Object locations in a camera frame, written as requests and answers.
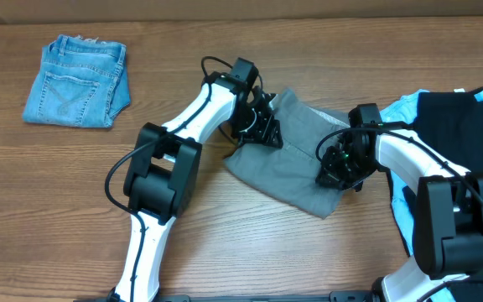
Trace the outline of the grey cotton shorts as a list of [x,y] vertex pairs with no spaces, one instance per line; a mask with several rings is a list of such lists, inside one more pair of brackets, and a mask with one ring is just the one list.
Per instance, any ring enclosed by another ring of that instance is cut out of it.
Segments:
[[342,192],[316,183],[320,162],[315,150],[325,135],[349,126],[347,114],[311,107],[290,88],[276,96],[273,104],[278,105],[275,117],[280,121],[283,146],[246,144],[223,163],[252,188],[324,219],[338,206]]

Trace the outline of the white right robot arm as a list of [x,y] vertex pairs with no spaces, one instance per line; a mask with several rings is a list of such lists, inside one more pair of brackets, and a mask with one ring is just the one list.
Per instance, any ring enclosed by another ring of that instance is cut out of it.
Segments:
[[374,103],[348,114],[350,126],[318,143],[316,183],[360,190],[375,171],[397,174],[416,195],[413,255],[370,291],[338,299],[426,301],[451,284],[483,284],[483,173],[472,173],[430,148],[405,122],[383,122]]

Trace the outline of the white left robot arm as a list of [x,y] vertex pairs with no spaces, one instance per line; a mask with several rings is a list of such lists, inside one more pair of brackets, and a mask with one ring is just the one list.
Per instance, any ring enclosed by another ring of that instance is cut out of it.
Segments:
[[173,120],[146,123],[133,151],[108,172],[104,189],[124,163],[123,184],[131,218],[127,258],[109,301],[152,301],[159,291],[159,269],[169,232],[189,204],[203,144],[223,123],[231,125],[237,146],[247,143],[281,148],[274,96],[263,90],[262,77],[249,60],[239,58],[227,72],[205,73],[199,95]]

